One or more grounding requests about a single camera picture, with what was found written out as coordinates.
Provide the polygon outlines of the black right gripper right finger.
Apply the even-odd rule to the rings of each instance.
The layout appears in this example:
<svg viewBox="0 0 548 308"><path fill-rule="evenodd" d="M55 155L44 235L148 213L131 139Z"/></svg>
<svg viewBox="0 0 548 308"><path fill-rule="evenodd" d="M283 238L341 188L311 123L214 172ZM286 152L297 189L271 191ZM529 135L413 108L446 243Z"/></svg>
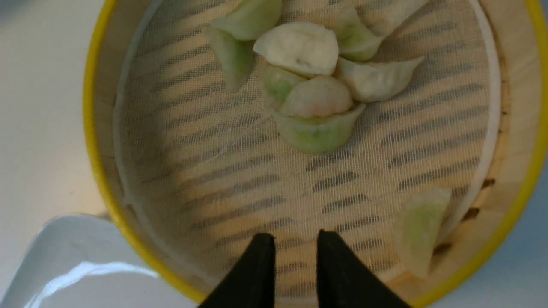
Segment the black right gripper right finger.
<svg viewBox="0 0 548 308"><path fill-rule="evenodd" d="M320 308L409 308L382 283L334 231L317 238L317 298Z"/></svg>

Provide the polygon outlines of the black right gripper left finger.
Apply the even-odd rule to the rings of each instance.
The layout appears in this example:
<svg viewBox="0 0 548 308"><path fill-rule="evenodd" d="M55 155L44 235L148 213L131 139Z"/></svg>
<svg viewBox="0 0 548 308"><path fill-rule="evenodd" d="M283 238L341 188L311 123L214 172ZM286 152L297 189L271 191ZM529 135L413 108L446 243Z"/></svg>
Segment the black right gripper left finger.
<svg viewBox="0 0 548 308"><path fill-rule="evenodd" d="M276 248L268 233L255 234L237 263L200 308L273 308Z"/></svg>

